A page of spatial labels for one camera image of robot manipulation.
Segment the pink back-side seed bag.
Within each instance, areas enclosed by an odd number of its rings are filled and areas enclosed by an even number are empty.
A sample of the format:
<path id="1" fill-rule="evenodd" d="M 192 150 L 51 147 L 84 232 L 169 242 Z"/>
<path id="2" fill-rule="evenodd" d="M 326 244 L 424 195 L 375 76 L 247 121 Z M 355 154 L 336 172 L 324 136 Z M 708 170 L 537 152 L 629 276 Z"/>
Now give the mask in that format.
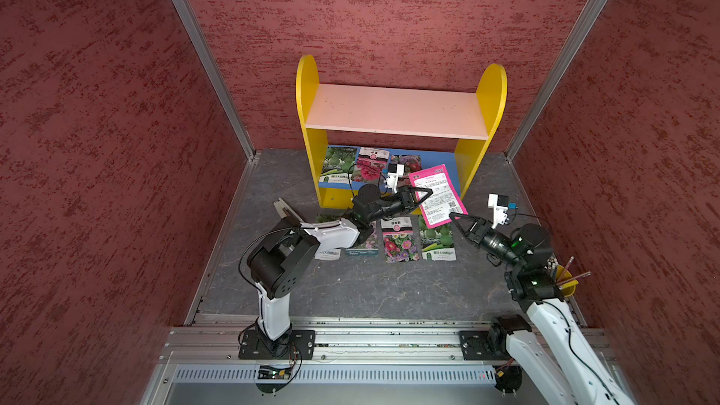
<path id="1" fill-rule="evenodd" d="M 412 172 L 409 179 L 412 186 L 433 190 L 432 197 L 425 202 L 421 212 L 429 228 L 450 223 L 449 214 L 451 212 L 463 214 L 467 212 L 465 205 L 461 202 L 461 197 L 452 184 L 446 165 Z"/>

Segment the pink zinnia seed bag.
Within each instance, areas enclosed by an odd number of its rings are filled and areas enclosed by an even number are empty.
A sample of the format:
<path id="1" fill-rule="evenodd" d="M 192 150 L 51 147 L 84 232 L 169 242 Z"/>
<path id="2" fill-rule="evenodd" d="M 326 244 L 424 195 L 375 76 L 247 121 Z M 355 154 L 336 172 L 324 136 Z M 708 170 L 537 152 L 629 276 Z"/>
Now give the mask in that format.
<path id="1" fill-rule="evenodd" d="M 395 264 L 420 260 L 419 239 L 412 217 L 382 219 L 381 232 L 386 262 Z"/>

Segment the purple flower seed bag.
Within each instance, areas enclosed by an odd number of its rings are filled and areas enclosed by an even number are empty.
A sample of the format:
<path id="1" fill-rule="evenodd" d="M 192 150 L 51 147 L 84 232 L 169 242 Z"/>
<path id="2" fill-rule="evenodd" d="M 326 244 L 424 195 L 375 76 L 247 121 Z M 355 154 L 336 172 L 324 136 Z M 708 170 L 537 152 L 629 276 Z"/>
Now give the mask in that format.
<path id="1" fill-rule="evenodd" d="M 354 246 L 344 250 L 344 254 L 348 257 L 377 256 L 379 253 L 380 249 L 375 223 L 372 223 L 370 234 L 364 242 L 358 242 Z"/>

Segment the large green gourd seed bag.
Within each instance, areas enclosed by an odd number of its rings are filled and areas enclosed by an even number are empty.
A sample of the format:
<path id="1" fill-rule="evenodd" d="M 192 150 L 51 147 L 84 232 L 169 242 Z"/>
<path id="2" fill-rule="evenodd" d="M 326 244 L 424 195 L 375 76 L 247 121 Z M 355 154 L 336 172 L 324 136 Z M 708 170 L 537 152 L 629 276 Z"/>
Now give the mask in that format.
<path id="1" fill-rule="evenodd" d="M 339 219 L 339 216 L 330 214 L 318 214 L 315 217 L 315 221 L 318 223 L 336 221 L 337 219 Z M 341 253 L 342 249 L 328 249 L 316 252 L 314 258 L 320 261 L 337 261 L 341 258 Z"/>

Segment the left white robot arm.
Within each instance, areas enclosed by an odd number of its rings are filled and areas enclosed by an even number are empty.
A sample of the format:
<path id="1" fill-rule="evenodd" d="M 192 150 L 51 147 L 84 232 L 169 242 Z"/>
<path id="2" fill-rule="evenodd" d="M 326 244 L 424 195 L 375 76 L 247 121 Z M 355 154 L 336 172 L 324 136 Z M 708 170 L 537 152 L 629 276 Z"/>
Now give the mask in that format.
<path id="1" fill-rule="evenodd" d="M 405 216 L 432 195 L 426 187 L 401 186 L 384 196 L 377 186 L 365 185 L 352 197 L 352 206 L 328 222 L 305 222 L 285 200 L 276 200 L 280 222 L 246 256 L 259 294 L 259 336 L 268 344 L 288 339 L 291 290 L 316 253 L 350 249 L 369 238 L 373 222 Z"/>

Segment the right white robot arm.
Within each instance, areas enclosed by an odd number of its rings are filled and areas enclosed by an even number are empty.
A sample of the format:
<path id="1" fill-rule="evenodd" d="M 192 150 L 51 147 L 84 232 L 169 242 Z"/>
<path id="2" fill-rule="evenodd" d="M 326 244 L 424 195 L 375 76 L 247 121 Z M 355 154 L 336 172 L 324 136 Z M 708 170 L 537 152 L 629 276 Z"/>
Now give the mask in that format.
<path id="1" fill-rule="evenodd" d="M 506 266 L 508 291 L 525 313 L 496 319 L 487 348 L 517 362 L 549 404 L 631 404 L 551 277 L 549 231 L 525 224 L 508 237 L 481 217 L 452 213 L 450 219 L 466 241 Z"/>

